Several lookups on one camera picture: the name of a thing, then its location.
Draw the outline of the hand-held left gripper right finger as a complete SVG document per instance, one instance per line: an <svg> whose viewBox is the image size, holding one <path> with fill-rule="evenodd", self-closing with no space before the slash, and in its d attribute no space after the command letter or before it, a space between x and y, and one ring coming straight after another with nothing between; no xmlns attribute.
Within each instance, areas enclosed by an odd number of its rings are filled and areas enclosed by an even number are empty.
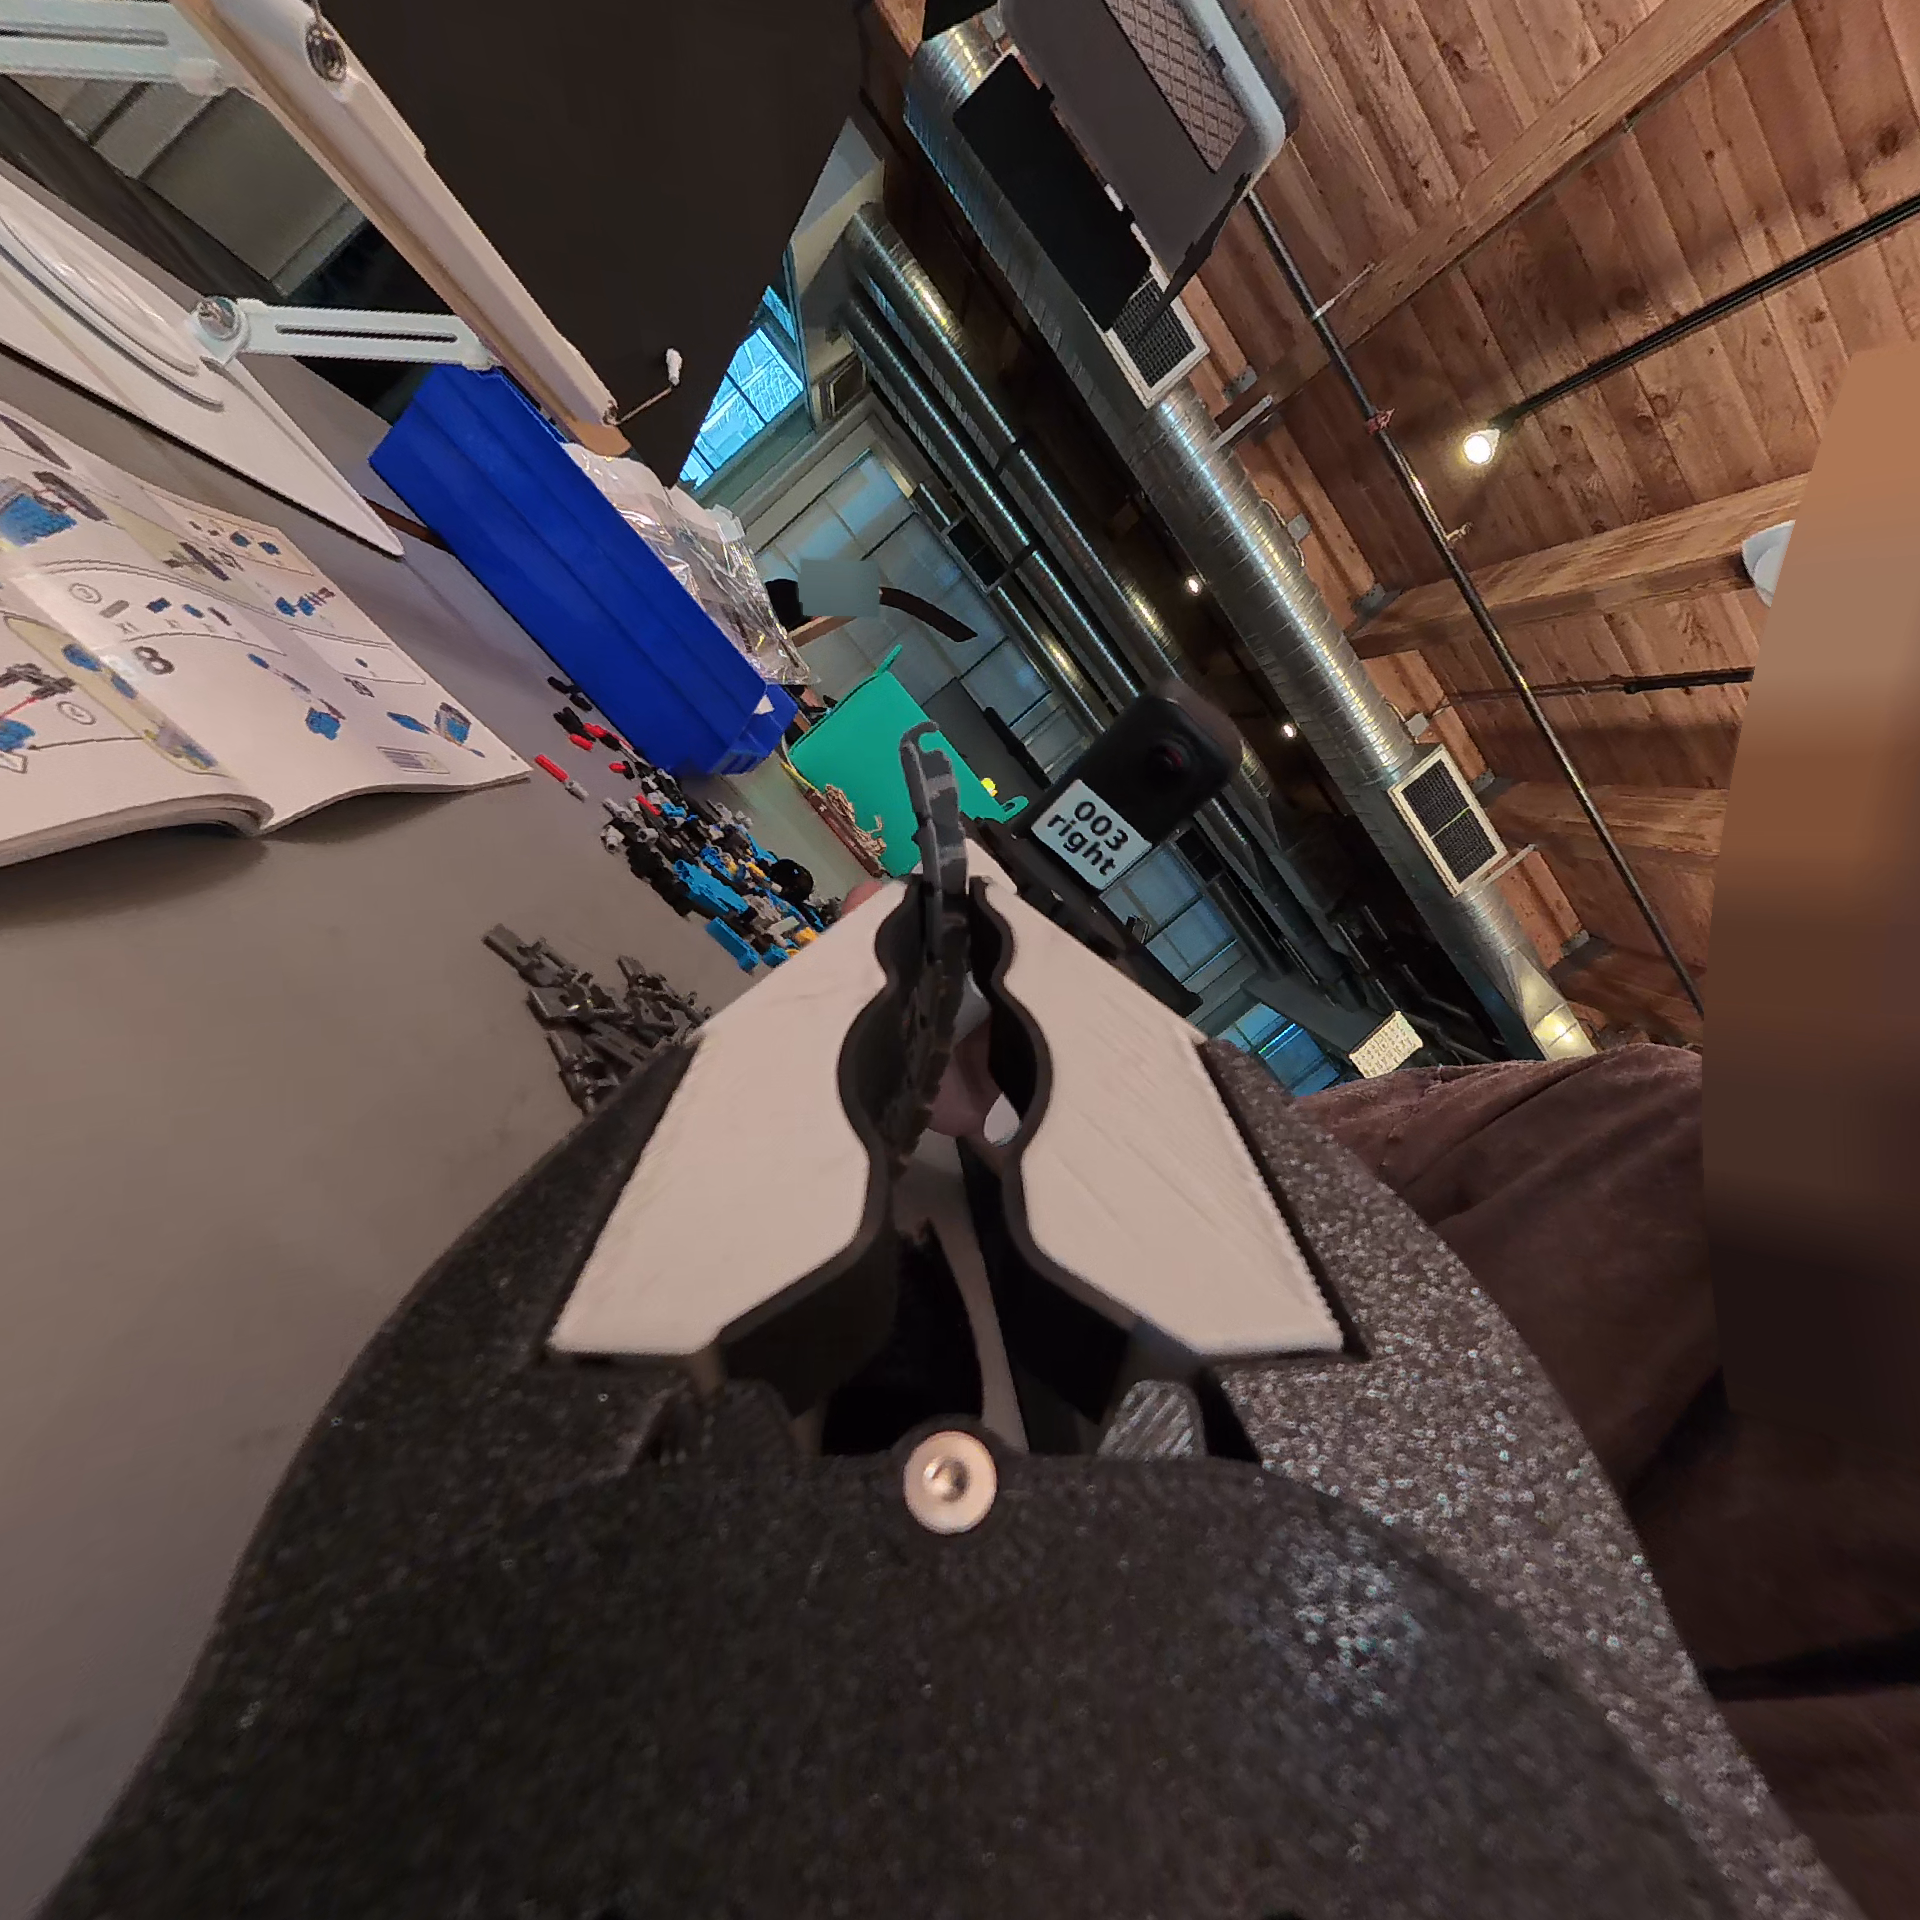
<svg viewBox="0 0 1920 1920"><path fill-rule="evenodd" d="M1342 1326L1201 1057L1201 1037L976 880L997 1079L1018 1113L1018 1257L1116 1331L1201 1365L1338 1356Z"/></svg>

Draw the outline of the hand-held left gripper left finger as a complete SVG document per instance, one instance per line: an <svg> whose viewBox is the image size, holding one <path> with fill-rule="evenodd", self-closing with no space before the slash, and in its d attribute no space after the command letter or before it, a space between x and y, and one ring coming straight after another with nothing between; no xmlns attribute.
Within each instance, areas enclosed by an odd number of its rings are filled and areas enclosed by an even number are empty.
<svg viewBox="0 0 1920 1920"><path fill-rule="evenodd" d="M920 888L881 882L692 1042L559 1360L868 1365L899 1318Z"/></svg>

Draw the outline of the pile of grey track links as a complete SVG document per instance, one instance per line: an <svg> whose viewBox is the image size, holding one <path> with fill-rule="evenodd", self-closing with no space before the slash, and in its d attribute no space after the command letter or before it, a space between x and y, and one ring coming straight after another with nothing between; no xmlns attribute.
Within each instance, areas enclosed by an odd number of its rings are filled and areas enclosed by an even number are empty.
<svg viewBox="0 0 1920 1920"><path fill-rule="evenodd" d="M608 989L544 940L524 940L507 925L489 927L482 944L524 981L563 1090L580 1117L605 1110L661 1053L692 1042L713 1018L713 1005L676 993L632 958L618 958L620 981Z"/></svg>

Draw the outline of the person's right hand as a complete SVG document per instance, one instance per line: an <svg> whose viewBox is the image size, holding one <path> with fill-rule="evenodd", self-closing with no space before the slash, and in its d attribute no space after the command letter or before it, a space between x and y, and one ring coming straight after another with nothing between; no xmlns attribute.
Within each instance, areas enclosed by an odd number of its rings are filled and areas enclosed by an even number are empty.
<svg viewBox="0 0 1920 1920"><path fill-rule="evenodd" d="M931 1109L931 1129L936 1137L1007 1142L1018 1129L1018 1113L991 1063L991 1038L991 1027L976 1027L952 1042Z"/></svg>

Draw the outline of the brown wooden model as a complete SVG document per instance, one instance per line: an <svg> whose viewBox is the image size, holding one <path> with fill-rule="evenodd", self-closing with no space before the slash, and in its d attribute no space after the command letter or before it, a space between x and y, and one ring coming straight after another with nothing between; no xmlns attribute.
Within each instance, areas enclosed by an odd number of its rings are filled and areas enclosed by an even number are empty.
<svg viewBox="0 0 1920 1920"><path fill-rule="evenodd" d="M803 781L803 801L868 877L891 877L878 820L861 823L853 796L841 786Z"/></svg>

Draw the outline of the heap of mixed coloured bricks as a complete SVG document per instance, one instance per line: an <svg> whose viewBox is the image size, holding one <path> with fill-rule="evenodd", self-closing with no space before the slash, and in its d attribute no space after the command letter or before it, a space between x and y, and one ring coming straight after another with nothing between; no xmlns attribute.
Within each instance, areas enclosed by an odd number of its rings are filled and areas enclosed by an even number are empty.
<svg viewBox="0 0 1920 1920"><path fill-rule="evenodd" d="M733 818L708 820L645 794L605 805L605 814L608 854L673 914L706 927L741 973L785 967L835 921L835 906L815 906L805 877L790 897L776 887L786 866Z"/></svg>

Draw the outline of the white vent grille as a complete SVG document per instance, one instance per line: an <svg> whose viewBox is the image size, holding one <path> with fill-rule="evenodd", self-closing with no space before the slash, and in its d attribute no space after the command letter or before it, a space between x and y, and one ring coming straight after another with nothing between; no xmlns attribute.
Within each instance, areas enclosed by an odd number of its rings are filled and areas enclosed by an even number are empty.
<svg viewBox="0 0 1920 1920"><path fill-rule="evenodd" d="M1209 361L1201 329L1155 267L1148 267L1099 340L1146 408L1155 408L1173 389L1184 387Z"/></svg>
<svg viewBox="0 0 1920 1920"><path fill-rule="evenodd" d="M1504 872L1508 846L1448 749L1418 757L1387 801L1452 897Z"/></svg>

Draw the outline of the clear plastic bags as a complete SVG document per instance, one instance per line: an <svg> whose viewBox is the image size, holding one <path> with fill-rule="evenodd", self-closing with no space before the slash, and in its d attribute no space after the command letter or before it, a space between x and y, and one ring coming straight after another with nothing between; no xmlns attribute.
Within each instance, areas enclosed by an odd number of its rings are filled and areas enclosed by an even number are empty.
<svg viewBox="0 0 1920 1920"><path fill-rule="evenodd" d="M611 460L580 444L566 444L566 454L767 683L786 692L811 683L733 513L708 513L640 460Z"/></svg>

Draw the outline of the scattered black and red pins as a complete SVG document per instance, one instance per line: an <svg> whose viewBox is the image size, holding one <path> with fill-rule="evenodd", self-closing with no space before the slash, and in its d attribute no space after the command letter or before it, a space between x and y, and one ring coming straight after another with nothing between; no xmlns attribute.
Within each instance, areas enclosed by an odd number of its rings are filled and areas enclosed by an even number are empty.
<svg viewBox="0 0 1920 1920"><path fill-rule="evenodd" d="M629 742L611 729L611 719L595 707L583 687L550 672L544 691L555 697L551 721L566 733L573 752L595 757L611 781L636 786L640 757Z"/></svg>

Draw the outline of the blue plastic bin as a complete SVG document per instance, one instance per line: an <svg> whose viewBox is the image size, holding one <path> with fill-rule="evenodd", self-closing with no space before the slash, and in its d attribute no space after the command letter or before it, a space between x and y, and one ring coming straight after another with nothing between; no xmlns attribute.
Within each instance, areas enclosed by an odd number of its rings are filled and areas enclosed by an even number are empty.
<svg viewBox="0 0 1920 1920"><path fill-rule="evenodd" d="M798 707L645 549L507 373L435 365L373 471L673 777L748 774Z"/></svg>

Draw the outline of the large paned window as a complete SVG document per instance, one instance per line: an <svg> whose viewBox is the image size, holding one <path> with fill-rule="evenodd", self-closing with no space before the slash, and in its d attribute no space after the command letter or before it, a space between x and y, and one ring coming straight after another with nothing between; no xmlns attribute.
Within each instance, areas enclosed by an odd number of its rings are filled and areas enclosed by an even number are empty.
<svg viewBox="0 0 1920 1920"><path fill-rule="evenodd" d="M770 285L753 326L733 353L708 416L692 441L679 483L708 491L717 473L763 444L805 400L803 335L785 288Z"/></svg>

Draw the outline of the grey ceiling air unit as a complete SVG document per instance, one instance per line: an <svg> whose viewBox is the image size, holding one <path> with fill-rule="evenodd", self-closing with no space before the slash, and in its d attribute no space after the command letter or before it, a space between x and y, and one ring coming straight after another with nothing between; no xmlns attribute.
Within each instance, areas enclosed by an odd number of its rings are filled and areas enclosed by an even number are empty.
<svg viewBox="0 0 1920 1920"><path fill-rule="evenodd" d="M1012 50L952 108L1092 325L1159 316L1300 125L1242 4L999 4Z"/></svg>

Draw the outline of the open instruction booklet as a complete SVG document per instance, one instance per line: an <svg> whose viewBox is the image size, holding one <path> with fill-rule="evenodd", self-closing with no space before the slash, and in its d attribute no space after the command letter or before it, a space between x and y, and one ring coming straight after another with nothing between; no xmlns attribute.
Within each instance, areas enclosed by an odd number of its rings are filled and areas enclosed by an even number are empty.
<svg viewBox="0 0 1920 1920"><path fill-rule="evenodd" d="M4 408L4 866L533 769L297 543Z"/></svg>

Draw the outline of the black partition panel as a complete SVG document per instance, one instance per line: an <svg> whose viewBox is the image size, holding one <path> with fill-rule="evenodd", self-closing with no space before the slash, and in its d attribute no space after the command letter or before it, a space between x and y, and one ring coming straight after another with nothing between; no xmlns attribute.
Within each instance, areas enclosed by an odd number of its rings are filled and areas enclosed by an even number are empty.
<svg viewBox="0 0 1920 1920"><path fill-rule="evenodd" d="M856 108L858 4L323 4L679 476Z"/></svg>

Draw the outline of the silver ventilation duct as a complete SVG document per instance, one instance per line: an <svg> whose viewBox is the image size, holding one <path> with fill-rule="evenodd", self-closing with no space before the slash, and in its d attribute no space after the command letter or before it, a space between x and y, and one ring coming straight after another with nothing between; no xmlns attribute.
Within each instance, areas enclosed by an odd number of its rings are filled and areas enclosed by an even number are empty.
<svg viewBox="0 0 1920 1920"><path fill-rule="evenodd" d="M1498 887L1484 880L1452 893L1402 818L1393 791L1418 777L1419 752L1338 630L1300 546L1275 523L1238 459L1214 451L1211 416L1197 397L1183 387L1155 404L1136 400L1066 275L958 131L958 108L1002 65L997 38L974 21L920 41L905 65L901 116L924 161L1130 467L1143 499L1211 586L1259 681L1503 1042L1541 1063L1593 1054L1589 1037L1548 981Z"/></svg>

